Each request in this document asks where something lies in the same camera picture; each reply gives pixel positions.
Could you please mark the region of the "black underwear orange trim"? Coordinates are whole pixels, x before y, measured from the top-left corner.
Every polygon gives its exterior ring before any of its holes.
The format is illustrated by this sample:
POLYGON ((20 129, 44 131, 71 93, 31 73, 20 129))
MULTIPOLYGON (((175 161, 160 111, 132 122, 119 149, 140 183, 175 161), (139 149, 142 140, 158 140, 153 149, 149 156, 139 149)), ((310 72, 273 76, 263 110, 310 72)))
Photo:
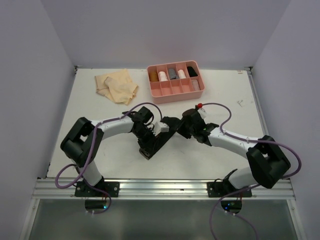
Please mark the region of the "black underwear orange trim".
POLYGON ((138 140, 139 152, 147 160, 151 159, 176 133, 180 120, 177 117, 165 116, 160 123, 164 123, 169 127, 167 132, 160 132, 157 135, 152 133, 138 140))

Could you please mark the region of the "pink underwear cream waistband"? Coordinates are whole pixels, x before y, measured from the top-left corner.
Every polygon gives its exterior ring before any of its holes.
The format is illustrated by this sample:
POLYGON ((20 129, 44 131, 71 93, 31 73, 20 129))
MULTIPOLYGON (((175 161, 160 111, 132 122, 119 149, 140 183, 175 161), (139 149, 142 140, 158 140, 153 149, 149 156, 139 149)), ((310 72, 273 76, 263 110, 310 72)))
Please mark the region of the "pink underwear cream waistband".
POLYGON ((194 91, 199 91, 200 90, 200 85, 197 79, 192 79, 191 80, 192 86, 194 91))

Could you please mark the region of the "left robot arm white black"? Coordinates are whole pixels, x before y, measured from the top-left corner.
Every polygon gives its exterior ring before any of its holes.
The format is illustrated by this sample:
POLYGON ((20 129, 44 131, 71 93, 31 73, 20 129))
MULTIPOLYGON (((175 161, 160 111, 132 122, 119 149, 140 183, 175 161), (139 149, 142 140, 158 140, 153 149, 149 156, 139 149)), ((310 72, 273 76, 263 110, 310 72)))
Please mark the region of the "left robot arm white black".
POLYGON ((92 196, 99 196, 104 190, 104 177, 98 170, 95 157, 101 142, 107 138, 132 133, 137 137, 139 150, 145 158, 150 159, 167 141, 170 127, 163 121, 154 122, 154 114, 143 104, 136 111, 134 108, 120 116, 101 121, 79 118, 60 145, 72 163, 65 166, 55 177, 55 186, 67 189, 78 180, 86 185, 92 196), (61 174, 68 168, 75 167, 78 176, 66 185, 59 184, 61 174))

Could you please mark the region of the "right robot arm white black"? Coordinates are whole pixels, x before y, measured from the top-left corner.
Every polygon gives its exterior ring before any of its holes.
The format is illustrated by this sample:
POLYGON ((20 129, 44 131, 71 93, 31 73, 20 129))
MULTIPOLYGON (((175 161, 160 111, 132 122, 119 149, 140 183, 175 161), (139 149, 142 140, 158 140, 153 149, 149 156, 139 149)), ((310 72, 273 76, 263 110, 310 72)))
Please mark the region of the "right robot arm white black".
POLYGON ((222 180, 222 189, 227 196, 235 196, 242 188, 261 185, 271 189, 291 167, 291 163, 274 139, 268 135, 263 138, 240 140, 228 136, 215 123, 205 123, 200 108, 186 110, 182 114, 177 132, 186 139, 195 138, 199 143, 235 153, 247 159, 249 166, 234 169, 222 180))

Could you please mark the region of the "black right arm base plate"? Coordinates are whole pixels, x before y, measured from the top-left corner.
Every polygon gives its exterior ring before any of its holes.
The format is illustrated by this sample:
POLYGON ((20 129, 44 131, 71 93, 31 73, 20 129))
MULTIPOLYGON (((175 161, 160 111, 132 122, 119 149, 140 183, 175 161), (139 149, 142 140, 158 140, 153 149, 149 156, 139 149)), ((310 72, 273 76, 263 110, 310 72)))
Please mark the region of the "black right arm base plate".
MULTIPOLYGON (((227 194, 234 193, 238 191, 234 186, 229 182, 230 176, 238 169, 232 170, 228 175, 226 175, 223 179, 217 178, 214 181, 209 181, 206 183, 207 195, 209 198, 221 198, 227 194)), ((242 197, 242 198, 250 198, 252 197, 252 191, 246 190, 237 194, 232 194, 229 197, 242 197)))

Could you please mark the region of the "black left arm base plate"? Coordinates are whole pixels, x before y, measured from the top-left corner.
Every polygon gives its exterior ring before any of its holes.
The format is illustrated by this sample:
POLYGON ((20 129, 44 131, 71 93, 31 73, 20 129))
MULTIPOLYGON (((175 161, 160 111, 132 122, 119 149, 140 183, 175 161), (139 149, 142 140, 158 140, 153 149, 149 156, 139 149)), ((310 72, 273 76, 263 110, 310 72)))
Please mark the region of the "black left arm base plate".
POLYGON ((119 196, 120 183, 118 181, 100 181, 97 185, 88 185, 85 181, 76 184, 75 197, 98 198, 107 196, 117 198, 119 196))

